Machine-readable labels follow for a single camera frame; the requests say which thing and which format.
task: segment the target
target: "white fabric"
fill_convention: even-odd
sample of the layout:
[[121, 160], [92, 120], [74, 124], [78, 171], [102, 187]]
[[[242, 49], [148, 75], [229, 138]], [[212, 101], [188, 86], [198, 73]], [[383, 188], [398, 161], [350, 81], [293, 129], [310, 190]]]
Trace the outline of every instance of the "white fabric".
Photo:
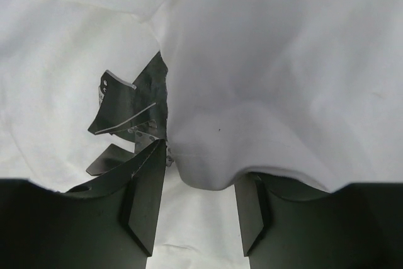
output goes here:
[[[1, 177], [63, 191], [111, 142], [132, 148], [86, 132], [99, 77], [134, 79], [161, 48], [187, 184], [218, 190], [246, 171], [330, 191], [403, 180], [402, 0], [0, 5]], [[247, 268], [233, 188], [168, 171], [155, 251], [149, 268]]]

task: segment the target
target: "white surface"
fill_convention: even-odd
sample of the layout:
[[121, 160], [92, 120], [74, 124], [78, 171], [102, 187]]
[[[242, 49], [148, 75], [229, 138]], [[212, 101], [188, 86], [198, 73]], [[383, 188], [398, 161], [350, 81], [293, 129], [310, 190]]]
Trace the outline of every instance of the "white surface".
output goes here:
[[[403, 0], [0, 5], [2, 177], [56, 190], [88, 180], [117, 142], [86, 132], [99, 77], [134, 79], [160, 44], [187, 184], [222, 189], [248, 170], [330, 191], [403, 180]], [[238, 235], [233, 189], [191, 189], [172, 169], [149, 268], [247, 268]]]

